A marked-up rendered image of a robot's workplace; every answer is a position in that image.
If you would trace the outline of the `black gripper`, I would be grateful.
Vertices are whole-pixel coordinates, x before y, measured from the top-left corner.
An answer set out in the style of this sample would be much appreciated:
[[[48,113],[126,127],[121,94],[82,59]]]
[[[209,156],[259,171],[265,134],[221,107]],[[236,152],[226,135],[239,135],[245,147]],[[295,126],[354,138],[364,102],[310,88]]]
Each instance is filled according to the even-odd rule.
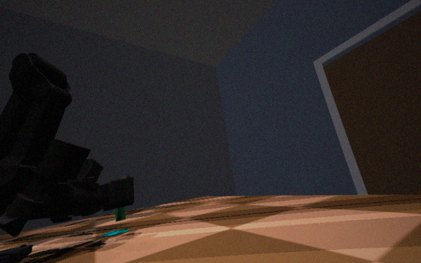
[[[134,181],[131,175],[123,175],[99,186],[98,190],[69,183],[72,201],[62,215],[50,218],[53,223],[72,220],[68,216],[88,216],[98,211],[109,211],[134,203]]]

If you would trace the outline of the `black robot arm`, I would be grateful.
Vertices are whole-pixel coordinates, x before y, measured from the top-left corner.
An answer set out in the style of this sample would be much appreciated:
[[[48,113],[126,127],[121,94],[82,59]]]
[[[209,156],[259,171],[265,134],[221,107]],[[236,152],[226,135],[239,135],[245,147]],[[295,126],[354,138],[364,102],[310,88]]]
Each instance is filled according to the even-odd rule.
[[[66,212],[69,183],[98,190],[103,166],[86,160],[90,148],[55,139],[72,101],[65,72],[34,53],[12,65],[14,91],[0,115],[0,228],[16,237],[27,220]]]

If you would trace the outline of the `green rectangular bar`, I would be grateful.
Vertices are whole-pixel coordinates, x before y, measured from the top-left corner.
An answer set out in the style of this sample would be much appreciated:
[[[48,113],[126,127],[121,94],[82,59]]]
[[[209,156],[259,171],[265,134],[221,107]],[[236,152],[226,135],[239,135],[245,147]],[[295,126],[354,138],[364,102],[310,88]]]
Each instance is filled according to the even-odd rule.
[[[126,207],[115,208],[116,222],[126,220]]]

